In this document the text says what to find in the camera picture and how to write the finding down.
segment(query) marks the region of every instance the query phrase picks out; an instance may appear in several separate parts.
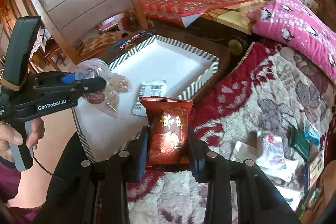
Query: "hand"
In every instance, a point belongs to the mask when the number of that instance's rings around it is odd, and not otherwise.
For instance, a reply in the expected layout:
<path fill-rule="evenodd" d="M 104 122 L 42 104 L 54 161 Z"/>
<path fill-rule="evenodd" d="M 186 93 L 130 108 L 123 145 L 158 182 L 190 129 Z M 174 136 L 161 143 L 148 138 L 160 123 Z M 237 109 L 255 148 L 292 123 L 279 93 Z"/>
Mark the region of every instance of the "hand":
<path fill-rule="evenodd" d="M 44 136 L 44 121 L 42 118 L 34 119 L 31 123 L 31 134 L 28 135 L 26 145 L 28 148 L 36 150 L 39 139 Z M 5 160 L 14 162 L 9 143 L 21 145 L 23 138 L 10 125 L 0 122 L 0 157 Z"/>

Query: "dark wooden table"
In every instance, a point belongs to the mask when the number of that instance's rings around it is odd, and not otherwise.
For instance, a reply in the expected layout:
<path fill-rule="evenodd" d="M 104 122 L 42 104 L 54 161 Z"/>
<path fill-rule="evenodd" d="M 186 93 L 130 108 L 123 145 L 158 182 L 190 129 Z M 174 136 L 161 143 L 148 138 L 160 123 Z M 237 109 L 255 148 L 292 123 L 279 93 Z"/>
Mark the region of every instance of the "dark wooden table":
<path fill-rule="evenodd" d="M 154 28 L 149 29 L 148 32 L 181 41 L 183 43 L 199 48 L 219 58 L 218 72 L 216 72 L 209 79 L 209 81 L 195 94 L 195 96 L 192 98 L 194 102 L 199 101 L 202 97 L 204 97 L 206 93 L 214 86 L 214 84 L 217 83 L 219 80 L 223 79 L 225 75 L 228 73 L 227 68 L 230 62 L 231 54 L 229 50 L 227 49 L 227 47 L 221 44 L 215 43 L 213 41 L 209 41 L 209 40 L 206 40 L 200 37 L 193 36 L 183 31 L 175 31 L 169 27 L 164 27 L 164 28 L 154 27 Z M 139 32 L 132 33 L 125 38 L 131 38 L 137 33 Z M 146 39 L 148 39 L 148 37 L 139 38 L 135 40 L 134 47 Z M 122 50 L 122 51 L 119 51 L 118 49 L 116 49 L 116 50 L 112 50 L 109 52 L 105 52 L 105 54 L 101 57 L 101 59 L 104 60 L 107 64 L 109 64 L 115 58 L 117 58 L 120 54 L 124 54 L 128 50 L 130 49 Z"/>

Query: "black cable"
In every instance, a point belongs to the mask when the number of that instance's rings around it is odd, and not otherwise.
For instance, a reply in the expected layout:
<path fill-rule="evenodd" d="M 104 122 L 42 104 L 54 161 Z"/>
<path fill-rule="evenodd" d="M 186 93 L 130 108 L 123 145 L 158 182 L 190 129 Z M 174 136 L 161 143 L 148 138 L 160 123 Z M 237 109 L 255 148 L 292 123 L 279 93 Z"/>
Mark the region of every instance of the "black cable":
<path fill-rule="evenodd" d="M 39 161 L 35 158 L 35 156 L 33 156 L 33 159 L 34 159 L 34 160 L 36 161 L 36 163 L 37 163 L 43 170 L 45 170 L 45 172 L 47 172 L 49 175 L 51 175 L 52 177 L 58 178 L 59 180 L 65 181 L 65 179 L 62 179 L 62 178 L 60 178 L 60 177 L 54 175 L 53 173 L 49 172 L 46 168 L 44 168 L 44 167 L 42 166 L 42 164 L 39 163 Z"/>

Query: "pink package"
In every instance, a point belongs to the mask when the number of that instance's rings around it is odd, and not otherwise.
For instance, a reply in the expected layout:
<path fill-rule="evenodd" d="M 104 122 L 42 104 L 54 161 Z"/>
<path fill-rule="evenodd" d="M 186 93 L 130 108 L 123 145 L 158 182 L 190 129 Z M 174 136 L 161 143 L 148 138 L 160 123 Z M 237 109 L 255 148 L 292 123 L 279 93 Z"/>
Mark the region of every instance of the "pink package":
<path fill-rule="evenodd" d="M 266 0 L 247 16 L 252 31 L 303 53 L 336 85 L 336 34 L 298 0 Z"/>
<path fill-rule="evenodd" d="M 286 168 L 282 138 L 273 134 L 258 137 L 256 163 L 268 169 Z"/>

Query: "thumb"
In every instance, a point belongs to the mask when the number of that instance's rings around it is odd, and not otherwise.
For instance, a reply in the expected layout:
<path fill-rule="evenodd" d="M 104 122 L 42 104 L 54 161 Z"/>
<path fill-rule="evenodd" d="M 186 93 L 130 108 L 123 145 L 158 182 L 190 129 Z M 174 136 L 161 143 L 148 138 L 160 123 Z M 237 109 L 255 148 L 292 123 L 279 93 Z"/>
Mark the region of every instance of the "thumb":
<path fill-rule="evenodd" d="M 21 134 L 4 121 L 0 122 L 0 141 L 6 141 L 16 145 L 23 144 Z"/>

